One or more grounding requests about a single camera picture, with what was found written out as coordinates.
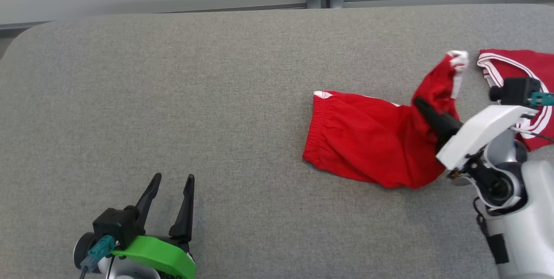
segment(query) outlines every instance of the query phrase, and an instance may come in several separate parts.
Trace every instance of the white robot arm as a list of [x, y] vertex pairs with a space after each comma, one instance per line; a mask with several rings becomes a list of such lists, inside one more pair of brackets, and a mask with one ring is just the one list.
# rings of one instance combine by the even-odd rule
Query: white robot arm
[[[499, 94], [499, 88], [493, 90]], [[504, 98], [497, 98], [501, 105], [485, 108], [463, 125], [422, 99], [415, 104], [437, 133], [436, 157], [450, 171], [448, 177], [465, 179], [477, 190], [477, 223], [500, 278], [554, 279], [554, 167], [526, 161], [514, 131], [521, 118], [538, 112], [530, 97], [539, 89], [533, 79], [513, 78], [506, 79], [503, 90]]]

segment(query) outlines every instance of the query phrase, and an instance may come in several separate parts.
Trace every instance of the gray fabric surface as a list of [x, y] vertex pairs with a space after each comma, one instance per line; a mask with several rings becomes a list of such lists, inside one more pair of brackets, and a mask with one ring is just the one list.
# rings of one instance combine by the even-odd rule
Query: gray fabric surface
[[[385, 190], [301, 160], [313, 90], [408, 103], [448, 50], [471, 52], [463, 119], [487, 103], [481, 48], [554, 52], [536, 5], [279, 10], [47, 23], [0, 61], [0, 277], [73, 279], [105, 208], [163, 173], [167, 235], [196, 175], [199, 279], [496, 278], [471, 187]], [[554, 147], [532, 157], [551, 157]]]
[[0, 36], [0, 59], [4, 56], [4, 52], [8, 49], [10, 43], [12, 43], [13, 38], [4, 38]]

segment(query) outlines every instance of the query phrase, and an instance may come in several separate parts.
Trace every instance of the teal connector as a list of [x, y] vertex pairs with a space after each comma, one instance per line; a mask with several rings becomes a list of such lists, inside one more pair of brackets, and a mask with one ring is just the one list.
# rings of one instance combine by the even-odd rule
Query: teal connector
[[83, 270], [83, 276], [85, 273], [89, 273], [98, 267], [98, 262], [111, 254], [115, 249], [115, 239], [112, 236], [104, 236], [98, 241], [92, 249], [89, 250], [89, 256], [87, 256], [81, 262], [81, 269]]
[[109, 255], [115, 249], [115, 239], [112, 236], [104, 236], [89, 251], [89, 256], [99, 261]]
[[533, 92], [531, 93], [530, 104], [532, 106], [554, 106], [554, 93]]

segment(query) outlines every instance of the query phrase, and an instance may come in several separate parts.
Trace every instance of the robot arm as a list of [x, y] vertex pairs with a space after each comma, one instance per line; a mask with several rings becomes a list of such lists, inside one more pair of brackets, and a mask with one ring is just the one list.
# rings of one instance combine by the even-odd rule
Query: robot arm
[[190, 254], [194, 176], [188, 175], [183, 202], [169, 236], [145, 235], [145, 222], [158, 194], [162, 175], [157, 173], [136, 206], [108, 208], [75, 245], [73, 261], [81, 270], [102, 273], [105, 279], [194, 279], [196, 264]]
[[475, 206], [477, 223], [501, 279], [554, 279], [554, 167], [526, 161], [512, 130], [536, 115], [539, 88], [531, 78], [506, 79], [503, 88], [491, 88], [491, 99], [502, 104], [463, 125], [415, 101], [438, 136], [437, 159], [448, 177], [471, 183], [484, 205], [482, 213]]

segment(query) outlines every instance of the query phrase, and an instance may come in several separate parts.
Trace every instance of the red garment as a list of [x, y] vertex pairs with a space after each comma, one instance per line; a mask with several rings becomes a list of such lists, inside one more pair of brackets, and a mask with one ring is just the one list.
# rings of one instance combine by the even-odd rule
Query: red garment
[[[483, 74], [490, 86], [504, 85], [507, 77], [531, 77], [541, 81], [542, 92], [554, 89], [554, 55], [530, 50], [481, 50], [477, 65], [483, 68]], [[552, 106], [539, 107], [533, 119], [525, 119], [516, 125], [520, 129], [554, 137]], [[529, 149], [543, 147], [550, 141], [534, 135], [520, 134], [518, 139]]]
[[[467, 53], [451, 51], [429, 73], [413, 98], [458, 118], [454, 105]], [[302, 155], [315, 167], [386, 188], [418, 188], [444, 167], [435, 158], [437, 137], [415, 106], [330, 90], [313, 95], [313, 116]]]

